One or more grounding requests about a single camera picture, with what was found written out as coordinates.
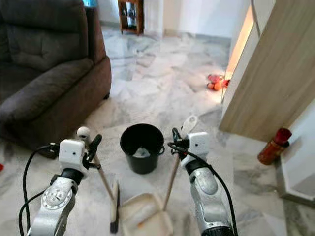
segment wooden cabinet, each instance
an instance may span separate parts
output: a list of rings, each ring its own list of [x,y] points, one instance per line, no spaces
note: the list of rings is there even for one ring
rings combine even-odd
[[[121,32],[143,33],[143,0],[118,0],[118,8]]]
[[[315,98],[315,1],[277,0],[270,17],[260,18],[266,25],[253,53],[242,54],[248,63],[237,66],[243,73],[228,88],[220,129],[269,141]]]

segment bucket handle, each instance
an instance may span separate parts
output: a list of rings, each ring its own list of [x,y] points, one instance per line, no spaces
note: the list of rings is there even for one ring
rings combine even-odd
[[[164,147],[164,145],[162,146],[162,152],[160,152],[158,155],[160,156],[160,155],[162,155],[164,152],[165,152],[165,147]]]

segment sofa armrest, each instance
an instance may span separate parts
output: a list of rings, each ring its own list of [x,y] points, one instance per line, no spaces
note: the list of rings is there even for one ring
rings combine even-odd
[[[98,10],[96,7],[86,6],[85,12],[88,21],[89,58],[97,64],[106,56]]]
[[[0,106],[4,123],[30,121],[46,111],[93,66],[89,58],[65,62],[41,74]]]

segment black bucket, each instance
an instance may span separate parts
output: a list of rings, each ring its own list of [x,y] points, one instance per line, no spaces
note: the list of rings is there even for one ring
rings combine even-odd
[[[158,156],[164,153],[164,138],[161,131],[150,124],[136,124],[124,131],[120,146],[128,160],[130,168],[138,174],[153,171],[158,164]],[[143,147],[150,156],[135,157],[137,150]]]

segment white wall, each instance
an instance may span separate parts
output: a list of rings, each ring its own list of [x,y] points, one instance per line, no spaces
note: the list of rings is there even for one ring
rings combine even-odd
[[[234,29],[231,36],[231,45],[230,45],[230,57],[237,42],[237,39],[241,33],[241,29],[246,17],[246,13],[251,4],[251,0],[243,0],[240,2],[240,10],[238,16],[235,18]]]
[[[257,32],[256,24],[254,24],[250,32],[250,35],[248,37],[248,40],[245,44],[245,47],[243,49],[240,60],[232,75],[230,84],[228,85],[228,88],[224,95],[222,117],[225,115],[225,112],[233,99],[234,93],[243,77],[243,74],[246,70],[248,63],[250,62],[252,58],[252,55],[255,51],[255,48],[258,42],[259,42],[258,32]]]
[[[290,128],[291,146],[282,155],[287,191],[300,197],[315,197],[315,100]]]
[[[164,28],[231,38],[244,0],[165,0]]]
[[[144,33],[162,36],[164,0],[144,0]]]
[[[97,0],[99,19],[102,22],[119,24],[119,10],[117,0]]]

